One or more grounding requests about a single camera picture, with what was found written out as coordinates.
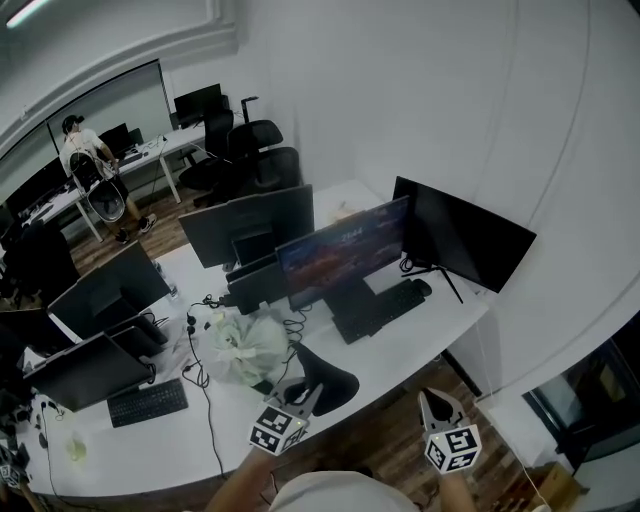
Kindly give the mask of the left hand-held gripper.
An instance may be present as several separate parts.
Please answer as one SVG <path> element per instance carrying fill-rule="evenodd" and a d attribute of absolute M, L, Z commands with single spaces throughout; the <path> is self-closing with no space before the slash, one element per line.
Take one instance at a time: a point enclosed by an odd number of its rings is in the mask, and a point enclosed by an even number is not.
<path fill-rule="evenodd" d="M 306 391 L 303 381 L 283 380 L 259 404 L 257 417 L 252 424 L 248 442 L 270 455 L 279 456 L 298 444 L 309 425 L 324 389 L 318 384 Z M 298 391 L 304 394 L 300 399 Z"/>

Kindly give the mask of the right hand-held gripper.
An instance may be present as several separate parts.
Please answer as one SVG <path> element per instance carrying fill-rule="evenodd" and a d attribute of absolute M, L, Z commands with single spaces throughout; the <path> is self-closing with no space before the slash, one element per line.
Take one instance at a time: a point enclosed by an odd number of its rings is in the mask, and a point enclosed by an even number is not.
<path fill-rule="evenodd" d="M 473 467 L 482 450 L 482 441 L 478 426 L 464 416 L 461 403 L 433 388 L 422 389 L 418 403 L 421 425 L 425 429 L 426 460 L 439 473 Z"/>

